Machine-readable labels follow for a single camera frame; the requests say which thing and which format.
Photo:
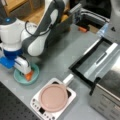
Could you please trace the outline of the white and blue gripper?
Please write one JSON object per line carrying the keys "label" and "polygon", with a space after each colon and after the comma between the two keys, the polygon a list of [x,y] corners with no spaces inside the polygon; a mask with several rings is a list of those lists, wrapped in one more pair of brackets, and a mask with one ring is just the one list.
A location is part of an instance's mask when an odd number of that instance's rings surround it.
{"label": "white and blue gripper", "polygon": [[32,71],[29,61],[22,55],[21,50],[4,50],[2,56],[0,57],[0,64],[8,69],[15,67],[24,75],[28,75]]}

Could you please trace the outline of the orange tipped gripper finger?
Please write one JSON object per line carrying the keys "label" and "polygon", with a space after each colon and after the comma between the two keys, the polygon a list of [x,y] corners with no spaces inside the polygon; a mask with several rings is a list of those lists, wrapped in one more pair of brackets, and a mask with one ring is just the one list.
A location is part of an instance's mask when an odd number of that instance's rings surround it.
{"label": "orange tipped gripper finger", "polygon": [[78,27],[78,30],[82,32],[87,32],[87,29],[81,26]]}

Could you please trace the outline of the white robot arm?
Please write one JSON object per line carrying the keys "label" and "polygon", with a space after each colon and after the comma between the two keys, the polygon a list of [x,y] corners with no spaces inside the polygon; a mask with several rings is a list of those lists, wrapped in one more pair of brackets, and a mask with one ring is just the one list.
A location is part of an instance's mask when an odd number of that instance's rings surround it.
{"label": "white robot arm", "polygon": [[63,15],[69,0],[45,0],[45,11],[38,25],[8,18],[0,25],[0,44],[3,56],[0,64],[7,68],[15,67],[25,76],[33,71],[29,62],[21,57],[23,52],[31,56],[43,53],[46,41],[54,36],[54,31]]}

